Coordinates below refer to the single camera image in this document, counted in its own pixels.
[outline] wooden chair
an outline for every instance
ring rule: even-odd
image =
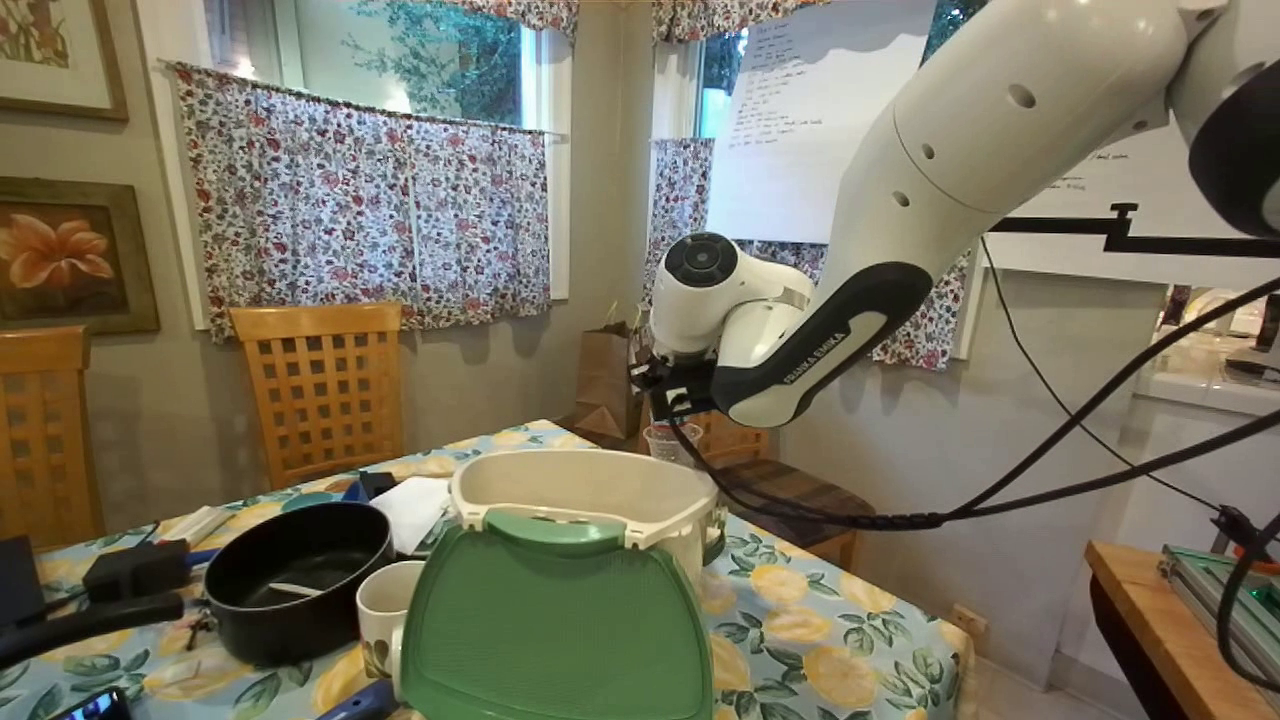
[[[401,303],[236,308],[262,485],[404,451]]]
[[[105,533],[85,418],[85,329],[0,331],[0,534]]]

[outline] window frame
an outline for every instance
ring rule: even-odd
[[[184,165],[179,111],[166,77],[166,61],[211,64],[204,0],[136,0],[151,121],[159,134],[165,190],[170,207],[170,244],[179,259],[179,284],[186,294],[186,321],[196,331],[206,329],[196,207],[192,207],[192,166]],[[526,128],[544,128],[549,140],[549,279],[550,298],[567,298],[567,194],[573,194],[573,43],[558,32],[520,28],[520,114]]]

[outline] black frying pan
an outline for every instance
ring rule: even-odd
[[[390,560],[390,522],[367,504],[311,504],[211,556],[204,595],[242,664],[299,664],[358,636],[354,589]]]

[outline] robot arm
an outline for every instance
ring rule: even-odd
[[[814,286],[722,236],[654,275],[658,414],[797,418],[893,336],[984,228],[1170,105],[1191,177],[1252,236],[1280,236],[1280,28],[1273,0],[991,0],[878,111],[839,181]]]

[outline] framed picture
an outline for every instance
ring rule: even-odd
[[[0,329],[156,331],[156,290],[128,182],[0,177]]]
[[[106,0],[0,0],[0,111],[128,121]]]

